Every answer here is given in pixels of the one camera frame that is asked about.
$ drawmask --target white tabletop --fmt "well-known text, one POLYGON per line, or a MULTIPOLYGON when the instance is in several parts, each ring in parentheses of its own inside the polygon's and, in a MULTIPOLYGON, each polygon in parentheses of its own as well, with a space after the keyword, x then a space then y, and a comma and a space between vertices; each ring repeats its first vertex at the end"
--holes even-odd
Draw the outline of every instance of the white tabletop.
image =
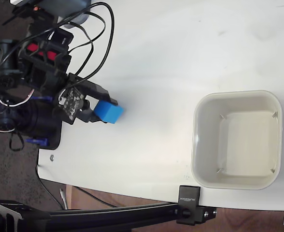
MULTIPOLYGON (((284 0, 108 0, 115 14, 112 49, 92 81, 125 112, 116 124, 63 123, 55 151, 40 150, 43 179, 111 193, 178 201, 180 185, 198 186, 191 174, 193 114, 209 93, 264 89, 284 115, 284 0)), ((105 35, 82 72, 102 59, 105 35)), ((95 36, 102 25, 83 26, 95 36)), ((71 46, 86 42, 71 29, 71 46)), ((89 48, 73 54, 76 71, 89 48)), ((200 205, 284 210, 284 129, 281 171, 264 190, 202 188, 200 205)))

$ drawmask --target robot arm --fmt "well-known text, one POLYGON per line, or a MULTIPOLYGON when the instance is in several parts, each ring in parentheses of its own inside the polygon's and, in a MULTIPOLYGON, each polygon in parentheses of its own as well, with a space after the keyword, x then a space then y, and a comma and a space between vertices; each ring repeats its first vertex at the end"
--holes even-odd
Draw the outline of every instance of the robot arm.
MULTIPOLYGON (((54 16, 44 9, 34 9, 30 2, 34 1, 28 1, 14 9, 17 16, 23 18, 31 16, 34 19, 34 23, 28 27, 27 39, 24 39, 16 50, 19 44, 17 41, 0 41, 0 110, 3 111, 0 114, 0 122, 3 132, 13 128, 35 139, 51 138, 50 135, 54 135, 56 131, 58 131, 57 136, 60 137, 59 122, 62 121, 73 124, 75 119, 79 118, 84 122, 115 123, 123 109, 118 106, 116 100, 110 98, 108 91, 87 81, 97 73, 107 58, 114 25, 111 27, 110 41, 104 60, 99 68, 86 77, 87 79, 83 79, 76 74, 66 74, 71 61, 68 49, 73 35, 55 27, 54 16), (19 85, 36 90, 41 94, 43 101, 35 101, 34 99, 38 98, 32 97, 33 91, 26 100, 17 100, 8 94, 9 89, 19 85), (90 108, 86 96, 99 100, 94 110, 90 108), (47 133, 38 128, 43 126, 40 122, 44 121, 40 117, 43 117, 45 121, 50 120, 48 123, 50 130, 45 128, 47 133)), ((112 10, 109 5, 107 7, 114 23, 112 10)))

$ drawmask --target blue block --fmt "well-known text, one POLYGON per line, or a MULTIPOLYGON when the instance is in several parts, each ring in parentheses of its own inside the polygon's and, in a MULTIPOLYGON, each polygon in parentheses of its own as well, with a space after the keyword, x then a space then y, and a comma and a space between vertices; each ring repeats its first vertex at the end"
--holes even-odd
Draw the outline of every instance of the blue block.
POLYGON ((107 101, 99 101, 94 113, 104 122, 115 123, 124 109, 119 105, 113 105, 107 101))

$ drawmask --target square plastic container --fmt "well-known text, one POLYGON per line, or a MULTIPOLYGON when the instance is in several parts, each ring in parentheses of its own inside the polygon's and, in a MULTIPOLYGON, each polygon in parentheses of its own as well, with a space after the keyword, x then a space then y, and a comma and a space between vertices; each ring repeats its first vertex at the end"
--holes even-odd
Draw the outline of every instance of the square plastic container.
POLYGON ((191 170, 207 188, 263 189, 277 177, 282 107, 264 90, 214 93, 196 107, 191 170))

